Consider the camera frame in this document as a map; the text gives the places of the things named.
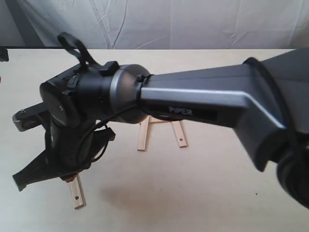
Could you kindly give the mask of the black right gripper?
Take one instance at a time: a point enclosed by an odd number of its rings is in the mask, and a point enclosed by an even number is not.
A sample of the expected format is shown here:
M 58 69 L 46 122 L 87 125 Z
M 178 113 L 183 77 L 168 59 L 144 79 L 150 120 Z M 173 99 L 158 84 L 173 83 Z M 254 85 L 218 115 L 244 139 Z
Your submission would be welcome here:
M 70 183 L 78 173 L 89 169 L 102 157 L 108 143 L 115 139 L 110 127 L 96 130 L 95 126 L 95 121 L 89 120 L 69 128 L 53 120 L 45 131 L 45 150 L 13 175 L 18 190 L 54 178 Z

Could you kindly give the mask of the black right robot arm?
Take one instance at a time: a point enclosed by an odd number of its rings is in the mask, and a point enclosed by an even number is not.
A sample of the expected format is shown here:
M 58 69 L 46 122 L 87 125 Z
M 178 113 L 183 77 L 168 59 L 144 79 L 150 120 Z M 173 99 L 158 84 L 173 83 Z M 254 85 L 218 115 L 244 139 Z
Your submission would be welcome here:
M 14 115 L 19 131 L 45 129 L 45 150 L 13 175 L 19 190 L 88 169 L 115 137 L 110 121 L 147 116 L 232 128 L 257 170 L 277 164 L 281 187 L 309 205 L 309 50 L 300 48 L 240 65 L 150 74 L 136 64 L 79 63 L 40 85 L 42 103 Z

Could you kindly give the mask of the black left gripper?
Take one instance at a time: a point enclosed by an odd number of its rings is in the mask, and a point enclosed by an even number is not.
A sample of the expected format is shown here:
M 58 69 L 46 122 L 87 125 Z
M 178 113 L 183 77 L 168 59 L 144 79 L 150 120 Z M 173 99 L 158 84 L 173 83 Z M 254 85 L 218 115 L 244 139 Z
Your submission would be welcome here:
M 8 62 L 8 50 L 5 47 L 0 47 L 0 62 Z

